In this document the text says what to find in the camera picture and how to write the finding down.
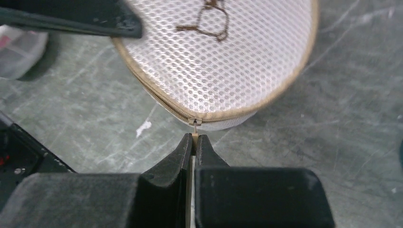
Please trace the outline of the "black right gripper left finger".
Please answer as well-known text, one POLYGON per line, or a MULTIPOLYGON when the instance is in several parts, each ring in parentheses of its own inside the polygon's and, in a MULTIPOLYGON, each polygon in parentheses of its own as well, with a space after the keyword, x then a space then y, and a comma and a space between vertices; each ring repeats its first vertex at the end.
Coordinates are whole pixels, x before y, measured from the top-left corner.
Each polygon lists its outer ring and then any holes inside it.
POLYGON ((186 133, 176 148, 137 179, 130 228, 184 228, 186 185, 192 135, 186 133))

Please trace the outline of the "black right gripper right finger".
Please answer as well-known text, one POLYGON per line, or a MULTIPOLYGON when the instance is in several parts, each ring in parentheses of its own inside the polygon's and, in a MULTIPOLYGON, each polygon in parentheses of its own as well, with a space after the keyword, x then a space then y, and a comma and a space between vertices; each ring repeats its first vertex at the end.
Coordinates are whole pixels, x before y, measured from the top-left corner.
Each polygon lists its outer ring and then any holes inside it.
POLYGON ((306 168, 229 166, 200 135, 195 162, 198 228, 332 228, 325 190, 306 168))

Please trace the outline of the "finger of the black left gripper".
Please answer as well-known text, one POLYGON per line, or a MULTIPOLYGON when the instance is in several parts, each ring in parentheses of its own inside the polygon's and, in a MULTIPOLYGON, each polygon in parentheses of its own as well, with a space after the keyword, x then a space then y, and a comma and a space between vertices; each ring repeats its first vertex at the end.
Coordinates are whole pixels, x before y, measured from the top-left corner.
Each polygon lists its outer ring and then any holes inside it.
POLYGON ((45 32, 141 38, 143 26, 123 0, 2 0, 0 23, 45 32))

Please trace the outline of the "white mesh laundry bag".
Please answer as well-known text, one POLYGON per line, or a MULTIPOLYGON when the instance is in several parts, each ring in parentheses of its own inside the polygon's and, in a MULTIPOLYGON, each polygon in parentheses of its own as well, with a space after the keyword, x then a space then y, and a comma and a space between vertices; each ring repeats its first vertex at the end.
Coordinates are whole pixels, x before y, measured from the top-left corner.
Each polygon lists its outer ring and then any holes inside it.
POLYGON ((129 0, 143 37, 114 38, 144 89, 186 124, 239 125, 281 95, 313 49, 317 0, 129 0))

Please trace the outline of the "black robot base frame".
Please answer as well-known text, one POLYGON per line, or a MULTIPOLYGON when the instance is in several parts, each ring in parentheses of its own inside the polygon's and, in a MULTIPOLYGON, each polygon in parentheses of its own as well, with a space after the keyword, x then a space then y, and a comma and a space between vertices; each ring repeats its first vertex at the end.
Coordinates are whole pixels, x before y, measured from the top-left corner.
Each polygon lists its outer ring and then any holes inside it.
POLYGON ((0 113, 0 208, 24 178, 34 173, 75 171, 38 140, 0 113))

